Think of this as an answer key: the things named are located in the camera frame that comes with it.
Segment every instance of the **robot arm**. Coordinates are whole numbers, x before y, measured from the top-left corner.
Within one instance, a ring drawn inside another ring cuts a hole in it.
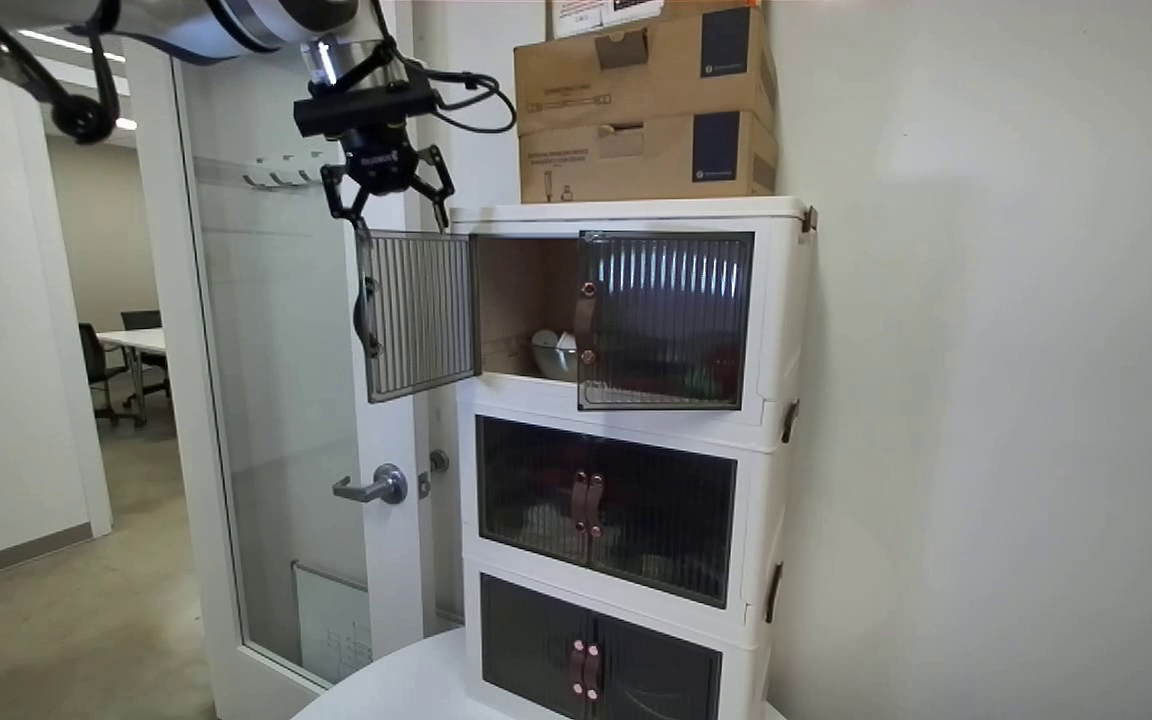
[[[189,63],[241,62],[286,44],[318,44],[311,63],[333,62],[350,27],[374,27],[374,50],[358,63],[309,67],[309,102],[297,103],[298,138],[327,138],[342,163],[322,168],[327,207],[365,226],[367,195],[417,187],[448,226],[445,199],[454,191],[439,147],[412,147],[408,122],[437,118],[463,133],[508,133],[513,102],[490,75],[437,71],[408,62],[390,39],[378,0],[0,0],[0,75],[50,103],[50,125],[79,143],[101,143],[121,122],[114,83],[101,38],[132,38]],[[62,27],[92,50],[101,95],[67,95],[59,82],[11,38],[14,27]],[[467,95],[445,102],[437,83],[460,83]],[[450,111],[498,102],[508,125],[467,130]]]

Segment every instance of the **door handle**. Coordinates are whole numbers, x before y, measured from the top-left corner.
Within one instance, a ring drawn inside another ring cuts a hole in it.
[[[350,486],[350,476],[338,476],[333,486],[333,498],[354,501],[354,503],[404,503],[408,501],[408,476],[394,466],[378,466],[370,472],[370,486]]]

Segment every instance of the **door frame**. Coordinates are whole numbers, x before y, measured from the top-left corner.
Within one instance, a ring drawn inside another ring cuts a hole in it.
[[[148,203],[148,236],[153,236],[153,263],[161,276],[161,307],[167,334],[167,359],[173,359],[173,401],[174,401],[174,436],[178,436],[178,468],[182,468],[182,503],[189,503],[189,534],[193,534],[193,563],[200,584],[202,609],[202,645],[209,645],[209,673],[215,692],[218,718],[244,720],[286,720],[303,705],[311,705],[322,686],[311,679],[303,669],[244,645],[244,602],[241,602],[241,557],[231,537],[231,501],[223,482],[223,446],[218,446],[218,414],[212,398],[212,347],[202,323],[202,267],[194,257],[194,199],[193,199],[193,168],[182,160],[189,130],[178,122],[178,71],[167,56],[128,44],[128,83],[136,89],[136,143],[140,143],[140,176],[145,176],[145,203]],[[383,418],[367,414],[365,393],[354,387],[354,434],[404,424],[417,442],[417,408],[386,408]],[[417,448],[398,458],[398,468],[417,486]],[[394,654],[425,635],[426,603],[425,572],[420,572],[420,493],[412,487],[408,503],[398,508],[358,508],[358,523],[367,537],[367,578],[398,578],[394,592],[370,592],[370,654]]]

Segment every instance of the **storage cabinet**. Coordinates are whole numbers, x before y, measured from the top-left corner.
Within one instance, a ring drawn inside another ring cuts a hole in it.
[[[358,244],[370,401],[460,385],[481,697],[553,720],[746,720],[813,236],[791,199],[543,203]]]

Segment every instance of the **office desk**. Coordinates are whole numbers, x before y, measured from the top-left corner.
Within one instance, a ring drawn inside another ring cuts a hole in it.
[[[163,327],[136,327],[136,334],[96,334],[101,343],[125,347],[132,359],[132,382],[136,393],[128,398],[128,404],[145,401],[145,358],[167,358],[167,338]]]

